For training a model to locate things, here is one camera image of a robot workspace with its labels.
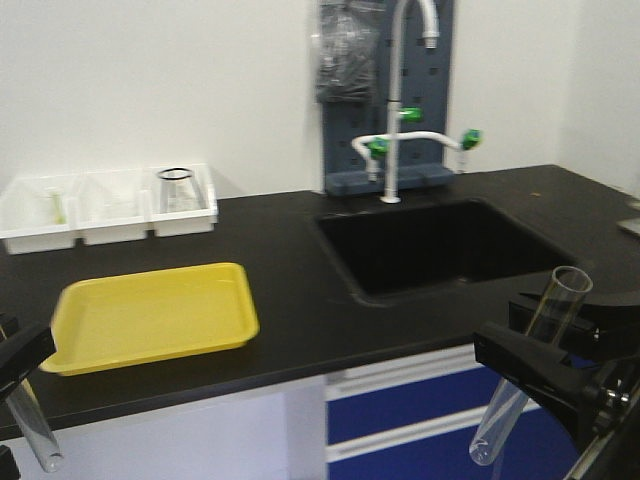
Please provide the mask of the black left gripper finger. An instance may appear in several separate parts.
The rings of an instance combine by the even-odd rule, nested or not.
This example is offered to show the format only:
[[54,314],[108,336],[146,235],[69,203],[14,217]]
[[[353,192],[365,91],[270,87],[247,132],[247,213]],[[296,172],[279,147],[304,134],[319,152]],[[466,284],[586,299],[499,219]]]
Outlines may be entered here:
[[4,401],[26,377],[56,352],[48,324],[21,326],[1,322],[1,400]]

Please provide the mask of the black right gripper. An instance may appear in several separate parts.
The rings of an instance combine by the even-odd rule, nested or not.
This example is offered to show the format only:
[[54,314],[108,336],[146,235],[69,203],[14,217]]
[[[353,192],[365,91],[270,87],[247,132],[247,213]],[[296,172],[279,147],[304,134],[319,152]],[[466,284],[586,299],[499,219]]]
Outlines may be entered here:
[[[500,374],[564,427],[581,450],[567,479],[639,477],[639,292],[587,299],[559,346],[527,340],[541,299],[521,292],[509,302],[509,328],[486,323],[473,334],[476,360]],[[609,360],[577,368],[570,355]]]

